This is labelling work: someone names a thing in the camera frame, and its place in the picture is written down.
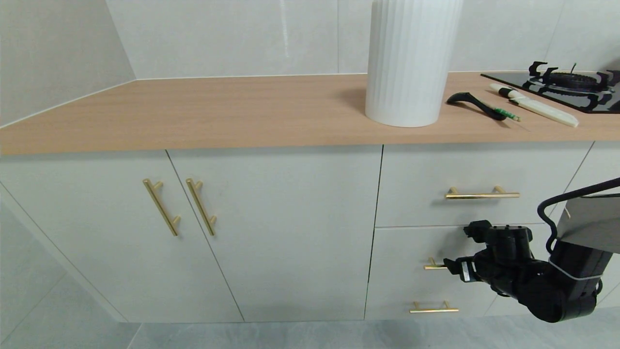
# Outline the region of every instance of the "green object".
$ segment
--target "green object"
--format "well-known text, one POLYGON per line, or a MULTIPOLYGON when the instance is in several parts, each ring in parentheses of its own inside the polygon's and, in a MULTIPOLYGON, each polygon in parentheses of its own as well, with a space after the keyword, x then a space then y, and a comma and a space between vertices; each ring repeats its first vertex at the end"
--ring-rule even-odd
POLYGON ((509 112, 509 111, 505 111, 505 110, 503 110, 502 108, 494 108, 493 110, 494 110, 494 111, 496 111, 496 112, 498 112, 498 113, 500 113, 501 115, 503 115, 503 116, 505 116, 505 117, 507 117, 507 118, 513 119, 514 121, 521 122, 521 118, 520 118, 520 117, 518 117, 518 116, 516 116, 516 115, 512 114, 512 113, 511 113, 511 112, 509 112))

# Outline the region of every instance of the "white knife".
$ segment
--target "white knife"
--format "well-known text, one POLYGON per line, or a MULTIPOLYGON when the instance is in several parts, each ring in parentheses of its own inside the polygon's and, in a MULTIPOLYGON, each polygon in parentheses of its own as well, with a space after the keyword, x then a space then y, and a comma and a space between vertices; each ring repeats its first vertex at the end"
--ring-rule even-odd
POLYGON ((548 106, 545 103, 535 101, 529 97, 526 97, 519 93, 517 90, 509 88, 508 86, 500 84, 491 84, 490 87, 493 91, 499 93, 500 96, 508 98, 508 100, 516 104, 517 106, 527 109, 531 112, 535 112, 553 121, 557 121, 560 124, 577 127, 579 120, 576 117, 570 115, 567 112, 563 112, 552 106, 548 106))

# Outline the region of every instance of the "white tile wall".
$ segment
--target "white tile wall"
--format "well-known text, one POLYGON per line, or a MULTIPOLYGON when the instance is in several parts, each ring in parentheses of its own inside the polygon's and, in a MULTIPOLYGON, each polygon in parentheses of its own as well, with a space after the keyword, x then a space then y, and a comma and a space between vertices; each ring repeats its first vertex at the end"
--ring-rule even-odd
POLYGON ((338 0, 338 72, 366 73, 373 0, 338 0))
MULTIPOLYGON (((372 0, 339 0, 339 70, 365 73, 372 0)), ((465 0, 450 70, 525 70, 547 52, 564 0, 465 0)))
POLYGON ((577 70, 620 69, 620 1, 566 0, 546 61, 577 70))
POLYGON ((108 0, 138 79, 336 73, 336 0, 108 0))
POLYGON ((547 52, 564 0, 466 0, 450 70, 527 70, 547 52))
POLYGON ((0 37, 0 125, 135 78, 105 0, 2 0, 0 37))

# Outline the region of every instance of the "stove burner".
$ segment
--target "stove burner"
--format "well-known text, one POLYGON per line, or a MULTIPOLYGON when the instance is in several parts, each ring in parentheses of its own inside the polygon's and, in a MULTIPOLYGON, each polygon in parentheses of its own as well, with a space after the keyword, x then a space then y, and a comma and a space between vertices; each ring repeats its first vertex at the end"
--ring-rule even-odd
POLYGON ((573 73, 551 73, 546 78, 543 76, 542 81, 545 84, 584 92, 597 91, 599 86, 596 78, 573 73))
POLYGON ((596 74, 600 77, 600 80, 597 80, 592 76, 574 74, 572 70, 570 73, 554 73, 557 67, 549 67, 541 75, 538 67, 545 64, 547 62, 535 61, 529 67, 530 81, 544 85, 550 92, 578 96, 590 93, 608 93, 612 91, 610 85, 613 86, 620 79, 620 74, 617 74, 618 71, 613 70, 608 71, 611 73, 611 76, 607 73, 597 72, 596 74))

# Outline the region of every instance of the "gray floor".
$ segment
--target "gray floor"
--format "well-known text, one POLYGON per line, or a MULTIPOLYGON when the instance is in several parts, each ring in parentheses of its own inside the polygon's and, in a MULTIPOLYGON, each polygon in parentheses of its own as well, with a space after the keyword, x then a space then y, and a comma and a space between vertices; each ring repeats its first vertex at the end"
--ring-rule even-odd
POLYGON ((547 324, 530 316, 258 324, 143 324, 130 349, 618 348, 620 308, 547 324))

